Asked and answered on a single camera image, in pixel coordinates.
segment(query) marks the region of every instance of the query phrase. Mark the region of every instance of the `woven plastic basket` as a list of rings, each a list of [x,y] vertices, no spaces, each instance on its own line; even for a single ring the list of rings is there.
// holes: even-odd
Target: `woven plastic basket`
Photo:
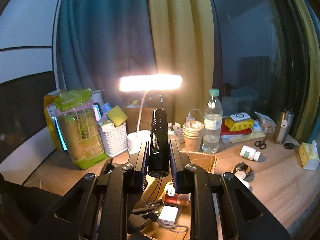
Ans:
[[[125,123],[110,132],[102,132],[100,129],[100,135],[104,149],[110,157],[115,157],[128,149]]]

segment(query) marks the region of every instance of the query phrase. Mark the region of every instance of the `scissors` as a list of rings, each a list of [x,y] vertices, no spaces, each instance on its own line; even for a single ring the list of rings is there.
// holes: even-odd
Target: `scissors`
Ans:
[[[266,145],[266,143],[265,143],[266,139],[267,139],[267,138],[265,137],[262,141],[256,141],[256,142],[254,143],[254,146],[255,146],[255,147],[259,147],[261,150],[265,149],[265,148],[267,147],[267,145]]]

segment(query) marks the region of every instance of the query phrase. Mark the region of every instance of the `black flashlight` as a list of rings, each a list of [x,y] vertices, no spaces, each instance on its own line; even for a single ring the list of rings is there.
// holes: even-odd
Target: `black flashlight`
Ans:
[[[148,174],[154,178],[169,175],[168,119],[163,109],[152,114]]]

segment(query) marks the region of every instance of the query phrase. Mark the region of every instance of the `white cable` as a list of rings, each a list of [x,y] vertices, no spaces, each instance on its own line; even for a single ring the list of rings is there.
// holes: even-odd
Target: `white cable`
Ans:
[[[160,222],[159,220],[157,220],[157,223],[159,224],[159,226],[161,226],[162,228],[166,228],[166,229],[169,229],[171,232],[174,232],[174,233],[185,233],[189,230],[189,228],[187,226],[182,226],[182,225],[173,225],[173,226],[166,226],[165,224],[163,224],[162,222]],[[174,228],[185,228],[184,230],[181,230],[181,231],[175,231],[173,230]]]
[[[141,114],[142,114],[142,107],[143,107],[143,102],[144,99],[146,98],[148,91],[145,91],[143,96],[142,96],[142,100],[141,100],[141,104],[140,104],[140,111],[139,111],[139,118],[138,118],[138,124],[137,124],[137,132],[139,132],[139,127],[140,127],[140,121],[141,121]]]
[[[200,112],[200,114],[201,114],[201,116],[202,116],[202,118],[203,118],[203,121],[204,121],[204,116],[203,116],[202,112],[201,112],[198,108],[192,108],[192,109],[189,111],[189,114],[191,115],[190,112],[191,112],[191,111],[194,111],[194,110]]]

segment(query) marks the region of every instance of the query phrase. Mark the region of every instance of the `tabletop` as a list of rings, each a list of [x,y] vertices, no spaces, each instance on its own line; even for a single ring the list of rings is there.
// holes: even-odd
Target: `tabletop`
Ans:
[[[319,225],[320,217],[320,168],[307,171],[302,168],[298,150],[286,150],[268,136],[266,149],[254,146],[257,139],[242,143],[221,145],[222,151],[216,154],[215,173],[233,171],[236,164],[245,162],[253,173],[246,179],[252,193],[294,236],[292,239],[307,239]],[[297,142],[288,137],[286,142]],[[243,145],[261,152],[258,162],[240,157]],[[126,163],[129,153],[114,157],[114,163]],[[55,151],[32,174],[26,184],[39,187],[59,195],[64,195],[85,174],[100,174],[104,162],[87,169],[79,170],[72,164],[65,152]]]

